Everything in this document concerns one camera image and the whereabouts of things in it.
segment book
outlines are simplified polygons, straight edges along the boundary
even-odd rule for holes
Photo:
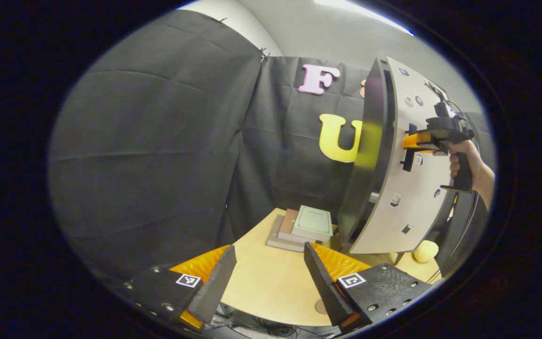
[[[332,219],[327,210],[301,206],[292,228],[292,234],[319,241],[328,241],[332,232]]]
[[[290,251],[304,252],[305,244],[301,242],[283,240],[277,237],[282,221],[284,221],[283,215],[278,215],[277,217],[275,217],[273,226],[271,226],[271,232],[269,233],[269,237],[267,238],[267,246],[277,247],[278,249],[285,249]]]
[[[301,242],[303,244],[307,241],[315,242],[314,239],[292,234],[292,229],[294,227],[294,223],[296,222],[296,217],[298,217],[297,210],[291,210],[289,208],[288,210],[286,210],[286,216],[284,216],[284,221],[282,221],[281,226],[279,227],[279,233],[277,234],[277,237],[283,240]]]

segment hand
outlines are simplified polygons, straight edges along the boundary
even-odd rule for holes
[[[460,169],[459,158],[456,153],[467,154],[467,161],[470,164],[471,188],[478,192],[484,200],[486,206],[490,205],[494,190],[494,172],[480,158],[480,153],[471,140],[466,140],[458,144],[449,144],[449,161],[451,163],[451,178],[457,176]]]

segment wooden table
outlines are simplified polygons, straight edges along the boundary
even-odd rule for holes
[[[329,317],[315,310],[315,303],[321,296],[305,265],[304,254],[265,244],[275,217],[285,214],[285,210],[276,208],[234,243],[237,264],[221,302],[274,322],[331,326]],[[334,238],[337,237],[320,244],[335,249]],[[394,262],[396,253],[350,256],[375,266]],[[413,259],[412,253],[405,253],[397,268],[422,281],[427,281],[438,271],[435,260],[420,264]]]

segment green book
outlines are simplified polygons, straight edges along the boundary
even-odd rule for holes
[[[319,241],[328,241],[332,232],[332,219],[327,210],[301,206],[292,228],[292,234]]]

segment yellow ball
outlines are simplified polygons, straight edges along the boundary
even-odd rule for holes
[[[413,252],[413,257],[419,262],[428,262],[438,254],[438,245],[432,241],[424,240]]]

